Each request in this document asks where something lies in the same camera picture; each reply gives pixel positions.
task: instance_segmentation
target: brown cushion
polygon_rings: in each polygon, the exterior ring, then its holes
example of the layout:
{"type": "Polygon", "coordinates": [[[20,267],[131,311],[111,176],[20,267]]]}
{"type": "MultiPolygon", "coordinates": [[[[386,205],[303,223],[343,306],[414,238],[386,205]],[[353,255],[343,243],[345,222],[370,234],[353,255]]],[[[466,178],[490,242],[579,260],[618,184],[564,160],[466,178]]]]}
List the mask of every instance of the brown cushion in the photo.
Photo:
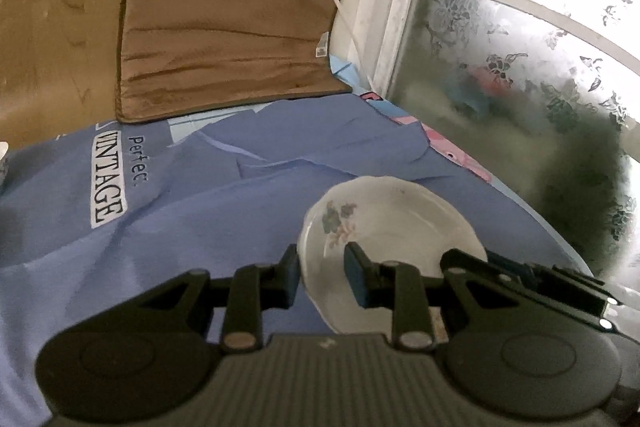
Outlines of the brown cushion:
{"type": "Polygon", "coordinates": [[[332,0],[123,0],[118,119],[349,92],[316,58],[335,14],[332,0]]]}

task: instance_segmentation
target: white plate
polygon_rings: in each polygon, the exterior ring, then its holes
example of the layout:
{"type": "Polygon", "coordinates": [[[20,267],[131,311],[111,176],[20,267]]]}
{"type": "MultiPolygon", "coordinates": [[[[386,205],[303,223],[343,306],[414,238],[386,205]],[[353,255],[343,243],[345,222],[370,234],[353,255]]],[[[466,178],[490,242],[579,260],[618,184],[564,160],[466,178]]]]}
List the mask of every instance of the white plate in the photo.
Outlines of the white plate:
{"type": "Polygon", "coordinates": [[[372,176],[335,185],[306,213],[298,254],[306,291],[337,333],[391,331],[391,311],[360,308],[351,292],[343,268],[350,241],[376,263],[410,263],[428,277],[442,276],[440,258],[450,248],[486,260],[465,218],[420,185],[372,176]]]}

